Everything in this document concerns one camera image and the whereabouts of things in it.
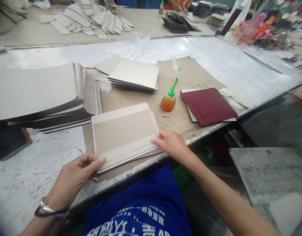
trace hand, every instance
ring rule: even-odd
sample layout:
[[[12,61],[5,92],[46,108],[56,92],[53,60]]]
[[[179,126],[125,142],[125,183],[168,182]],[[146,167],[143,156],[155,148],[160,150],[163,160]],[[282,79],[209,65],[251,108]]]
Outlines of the hand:
[[[173,6],[175,11],[177,11],[177,12],[182,11],[182,7],[177,2],[174,2],[174,4],[172,6]]]
[[[164,6],[161,4],[160,8],[159,8],[159,14],[162,15],[164,12]]]
[[[53,210],[69,207],[85,182],[105,161],[106,158],[98,159],[94,154],[84,153],[65,164],[45,198],[47,206]]]
[[[154,144],[160,146],[164,151],[166,151],[173,159],[186,165],[189,157],[191,157],[192,152],[187,147],[184,139],[177,132],[161,129],[158,133],[158,138],[151,140]]]

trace stack of paper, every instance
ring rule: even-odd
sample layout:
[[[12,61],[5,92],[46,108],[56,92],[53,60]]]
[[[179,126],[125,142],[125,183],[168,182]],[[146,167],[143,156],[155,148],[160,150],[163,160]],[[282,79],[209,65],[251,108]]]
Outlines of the stack of paper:
[[[98,173],[162,150],[151,139],[158,128],[147,103],[92,117],[95,154],[106,157]]]
[[[237,113],[215,88],[182,92],[188,108],[200,125],[206,126],[237,117]]]
[[[7,69],[0,76],[0,120],[51,133],[91,122],[102,112],[99,84],[78,63]]]
[[[158,90],[159,67],[113,55],[94,66],[107,74],[113,87],[154,92]]]
[[[98,81],[99,89],[102,92],[111,92],[113,87],[107,74],[102,73],[101,71],[93,68],[86,68],[86,74]]]

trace blue shirt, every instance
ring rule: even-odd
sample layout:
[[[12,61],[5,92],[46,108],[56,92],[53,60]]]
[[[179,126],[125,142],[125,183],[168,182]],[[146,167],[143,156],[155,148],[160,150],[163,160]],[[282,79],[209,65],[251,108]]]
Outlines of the blue shirt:
[[[169,165],[87,211],[83,236],[192,235]]]

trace workbench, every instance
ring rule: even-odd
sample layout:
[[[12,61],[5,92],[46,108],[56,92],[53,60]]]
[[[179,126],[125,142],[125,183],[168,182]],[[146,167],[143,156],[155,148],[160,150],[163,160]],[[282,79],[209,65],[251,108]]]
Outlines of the workbench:
[[[163,63],[172,58],[191,56],[220,84],[245,94],[244,103],[248,109],[239,116],[302,84],[302,71],[299,69],[281,64],[278,66],[281,67],[282,74],[276,68],[253,59],[241,49],[217,37],[151,40],[141,33],[108,44],[9,50],[0,54],[0,72],[4,68],[42,68],[70,61],[91,67],[112,54],[148,63]],[[189,84],[187,88],[200,88],[203,86],[200,82],[198,80],[198,84]],[[208,127],[192,124],[179,93],[176,106],[178,109],[175,112],[180,115],[172,117],[168,113],[163,116],[157,109],[163,95],[157,94],[153,100],[153,95],[150,94],[147,101],[154,110],[159,125],[162,128],[177,129],[188,145],[227,125],[227,122]],[[114,89],[110,94],[102,93],[101,96],[103,111],[106,112],[131,105],[126,102],[126,97],[136,96],[138,99],[139,93]],[[177,121],[178,124],[185,125],[176,126],[174,122]],[[51,189],[62,166],[85,152],[82,127],[46,135],[35,130],[29,130],[29,133],[33,143],[10,159],[0,162],[0,226],[7,235],[20,234],[33,217],[39,200]],[[88,181],[72,207],[130,178],[164,157],[166,154],[162,153],[140,159],[100,176],[98,182]]]

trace bracelet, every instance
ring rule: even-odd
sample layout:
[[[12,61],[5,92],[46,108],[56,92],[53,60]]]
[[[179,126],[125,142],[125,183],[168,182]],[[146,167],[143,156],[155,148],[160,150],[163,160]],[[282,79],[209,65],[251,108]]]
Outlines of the bracelet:
[[[45,210],[46,213],[40,213],[39,212],[40,209]],[[55,215],[56,218],[58,218],[59,220],[63,220],[68,216],[69,209],[70,209],[70,207],[68,207],[66,209],[54,211],[53,209],[51,209],[49,206],[46,205],[46,203],[44,202],[44,198],[42,198],[40,200],[40,205],[36,209],[34,215],[37,217],[41,217],[41,218]]]

